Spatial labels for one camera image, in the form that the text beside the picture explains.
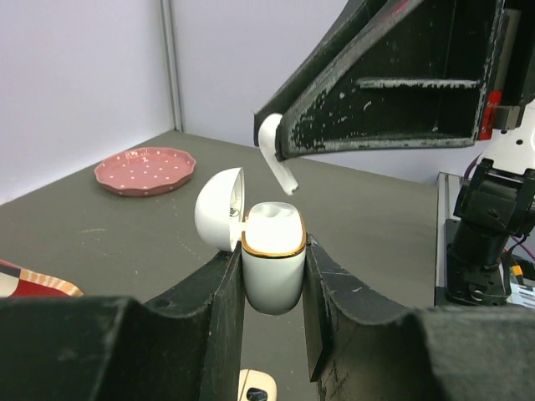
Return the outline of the white earbud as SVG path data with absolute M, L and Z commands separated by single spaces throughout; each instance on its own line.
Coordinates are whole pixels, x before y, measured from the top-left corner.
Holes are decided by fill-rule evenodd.
M 277 159 L 276 135 L 282 117 L 275 113 L 264 119 L 258 130 L 258 147 L 283 192 L 292 195 L 298 189 L 298 182 L 285 163 Z

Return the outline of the white earbud case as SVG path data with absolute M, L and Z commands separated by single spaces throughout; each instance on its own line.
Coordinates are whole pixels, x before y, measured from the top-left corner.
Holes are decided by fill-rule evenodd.
M 277 316 L 291 311 L 301 297 L 307 232 L 293 205 L 278 201 L 245 209 L 243 169 L 216 173 L 196 198 L 194 221 L 199 237 L 219 251 L 235 251 L 249 304 Z

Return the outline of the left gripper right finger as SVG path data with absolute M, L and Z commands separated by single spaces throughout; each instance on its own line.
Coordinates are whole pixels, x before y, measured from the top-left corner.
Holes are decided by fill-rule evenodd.
M 306 243 L 308 375 L 322 400 L 531 400 L 534 312 L 413 309 Z

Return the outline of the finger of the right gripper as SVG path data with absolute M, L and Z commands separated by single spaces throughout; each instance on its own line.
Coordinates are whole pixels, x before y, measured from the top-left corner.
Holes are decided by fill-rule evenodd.
M 256 112 L 280 114 L 280 160 L 464 148 L 479 135 L 501 1 L 355 1 Z

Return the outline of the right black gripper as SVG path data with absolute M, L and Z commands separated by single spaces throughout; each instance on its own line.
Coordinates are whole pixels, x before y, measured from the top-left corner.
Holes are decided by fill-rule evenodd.
M 487 97 L 487 128 L 518 128 L 534 101 L 534 2 L 505 1 L 496 67 Z

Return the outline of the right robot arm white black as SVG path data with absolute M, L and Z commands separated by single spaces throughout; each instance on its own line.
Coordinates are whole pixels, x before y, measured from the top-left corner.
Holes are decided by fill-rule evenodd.
M 254 144 L 287 194 L 287 160 L 357 150 L 482 152 L 446 220 L 437 288 L 454 303 L 510 296 L 511 237 L 534 227 L 534 4 L 349 1 L 254 116 Z

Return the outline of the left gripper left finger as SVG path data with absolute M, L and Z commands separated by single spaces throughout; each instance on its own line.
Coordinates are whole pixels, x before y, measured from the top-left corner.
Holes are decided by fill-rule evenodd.
M 152 298 L 1 301 L 4 400 L 234 400 L 242 351 L 239 251 Z

